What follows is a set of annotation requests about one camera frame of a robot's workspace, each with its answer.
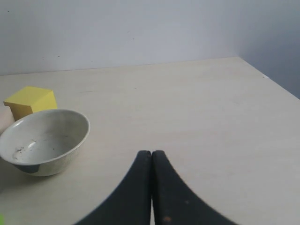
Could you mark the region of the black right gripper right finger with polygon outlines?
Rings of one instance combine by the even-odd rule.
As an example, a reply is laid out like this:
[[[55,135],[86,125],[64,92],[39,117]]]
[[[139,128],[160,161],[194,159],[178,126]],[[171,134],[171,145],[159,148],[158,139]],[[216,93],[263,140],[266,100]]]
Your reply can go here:
[[[234,225],[200,199],[177,174],[162,150],[152,153],[152,201],[157,225]]]

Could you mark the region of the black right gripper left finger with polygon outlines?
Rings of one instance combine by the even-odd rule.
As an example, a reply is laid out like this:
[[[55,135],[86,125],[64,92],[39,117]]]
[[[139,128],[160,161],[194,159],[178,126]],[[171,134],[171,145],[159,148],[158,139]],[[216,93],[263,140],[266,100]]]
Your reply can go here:
[[[151,215],[151,152],[137,153],[127,174],[78,225],[149,225]]]

